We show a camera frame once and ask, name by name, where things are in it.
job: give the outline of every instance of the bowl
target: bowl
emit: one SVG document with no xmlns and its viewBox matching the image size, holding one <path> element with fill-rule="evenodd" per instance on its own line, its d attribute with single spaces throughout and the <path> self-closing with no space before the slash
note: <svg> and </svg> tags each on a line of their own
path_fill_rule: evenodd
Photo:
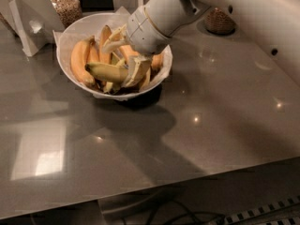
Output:
<svg viewBox="0 0 300 225">
<path fill-rule="evenodd" d="M 163 51 L 162 69 L 155 76 L 155 78 L 147 86 L 144 87 L 142 91 L 122 95 L 109 95 L 104 94 L 101 91 L 88 88 L 87 86 L 76 80 L 70 69 L 70 56 L 74 45 L 79 40 L 88 38 L 91 35 L 95 36 L 96 43 L 98 43 L 100 32 L 105 25 L 109 25 L 111 29 L 114 30 L 117 27 L 127 23 L 129 16 L 130 14 L 123 7 L 121 7 L 116 12 L 99 12 L 97 14 L 83 17 L 82 19 L 79 19 L 78 21 L 70 25 L 63 33 L 59 35 L 58 33 L 55 34 L 54 32 L 57 46 L 57 60 L 61 69 L 72 82 L 74 82 L 86 92 L 91 93 L 95 98 L 107 98 L 120 101 L 135 98 L 151 91 L 152 89 L 160 85 L 163 80 L 169 76 L 172 67 L 173 55 L 170 46 L 167 46 Z"/>
</svg>

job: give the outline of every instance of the gray table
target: gray table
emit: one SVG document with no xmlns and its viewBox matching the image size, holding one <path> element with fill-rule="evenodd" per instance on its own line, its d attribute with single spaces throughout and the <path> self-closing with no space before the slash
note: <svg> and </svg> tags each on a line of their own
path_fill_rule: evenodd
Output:
<svg viewBox="0 0 300 225">
<path fill-rule="evenodd" d="M 299 157 L 300 89 L 241 31 L 196 22 L 172 52 L 161 87 L 119 103 L 0 24 L 0 218 Z"/>
</svg>

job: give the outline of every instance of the bunch of bananas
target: bunch of bananas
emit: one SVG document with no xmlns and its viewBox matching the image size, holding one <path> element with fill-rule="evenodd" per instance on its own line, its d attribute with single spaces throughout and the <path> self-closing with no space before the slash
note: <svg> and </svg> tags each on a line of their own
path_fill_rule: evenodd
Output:
<svg viewBox="0 0 300 225">
<path fill-rule="evenodd" d="M 111 28 L 105 25 L 98 45 L 95 36 L 78 41 L 71 52 L 71 71 L 79 83 L 105 94 L 141 91 L 162 68 L 163 53 L 143 61 L 130 45 L 120 46 L 113 52 L 103 52 L 104 43 L 111 35 Z M 130 71 L 128 64 L 132 61 L 136 68 Z"/>
</svg>

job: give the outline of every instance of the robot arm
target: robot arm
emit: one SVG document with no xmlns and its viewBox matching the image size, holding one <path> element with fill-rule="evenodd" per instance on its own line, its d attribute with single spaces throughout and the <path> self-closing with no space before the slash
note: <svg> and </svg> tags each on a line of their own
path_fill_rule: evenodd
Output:
<svg viewBox="0 0 300 225">
<path fill-rule="evenodd" d="M 139 53 L 160 53 L 210 6 L 227 13 L 300 85 L 300 0 L 150 0 L 130 16 L 127 42 Z"/>
</svg>

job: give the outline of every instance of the table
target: table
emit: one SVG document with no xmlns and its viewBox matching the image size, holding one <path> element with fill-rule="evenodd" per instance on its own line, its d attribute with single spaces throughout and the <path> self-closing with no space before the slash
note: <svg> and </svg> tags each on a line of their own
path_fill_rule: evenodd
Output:
<svg viewBox="0 0 300 225">
<path fill-rule="evenodd" d="M 0 38 L 0 218 L 300 155 L 300 89 L 239 29 L 183 28 L 171 76 L 128 102 L 69 81 L 54 45 Z"/>
</svg>

